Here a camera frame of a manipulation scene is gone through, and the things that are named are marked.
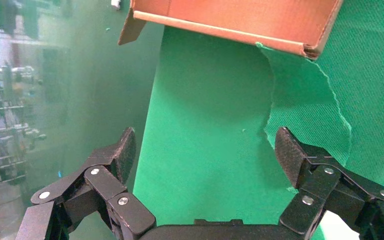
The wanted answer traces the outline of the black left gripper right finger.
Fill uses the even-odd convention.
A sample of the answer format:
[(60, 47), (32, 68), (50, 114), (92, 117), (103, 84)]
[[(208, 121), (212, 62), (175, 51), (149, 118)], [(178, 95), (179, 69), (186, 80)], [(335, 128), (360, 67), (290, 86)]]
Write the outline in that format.
[(279, 225), (310, 239), (326, 212), (339, 216), (361, 240), (384, 240), (384, 186), (342, 166), (327, 150), (299, 141), (285, 126), (275, 157), (297, 190)]

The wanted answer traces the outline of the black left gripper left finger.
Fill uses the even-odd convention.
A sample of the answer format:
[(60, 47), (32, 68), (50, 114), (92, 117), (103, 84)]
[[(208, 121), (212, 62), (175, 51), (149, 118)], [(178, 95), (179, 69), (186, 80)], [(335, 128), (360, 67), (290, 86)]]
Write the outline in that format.
[(136, 146), (128, 127), (116, 143), (93, 150), (78, 170), (35, 192), (16, 238), (67, 240), (95, 212), (118, 240), (143, 237), (157, 221), (128, 189)]

